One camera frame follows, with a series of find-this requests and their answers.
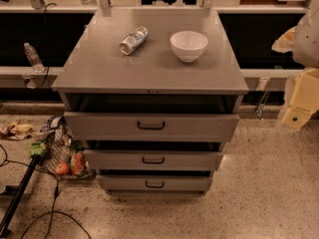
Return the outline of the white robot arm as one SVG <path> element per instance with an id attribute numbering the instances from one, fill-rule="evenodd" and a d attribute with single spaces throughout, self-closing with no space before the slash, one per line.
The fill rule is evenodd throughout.
<path id="1" fill-rule="evenodd" d="M 293 60 L 305 67 L 292 81 L 278 124 L 283 131 L 296 131 L 319 111 L 319 0 L 311 0 L 299 23 L 281 35 L 271 49 L 292 52 Z"/>

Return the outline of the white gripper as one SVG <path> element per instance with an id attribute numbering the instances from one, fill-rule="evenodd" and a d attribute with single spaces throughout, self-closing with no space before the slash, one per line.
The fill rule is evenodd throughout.
<path id="1" fill-rule="evenodd" d="M 294 47 L 295 27 L 282 34 L 271 49 L 278 53 L 291 52 Z M 291 129 L 304 126 L 319 110 L 319 70 L 307 68 L 296 79 L 289 108 L 281 123 Z"/>

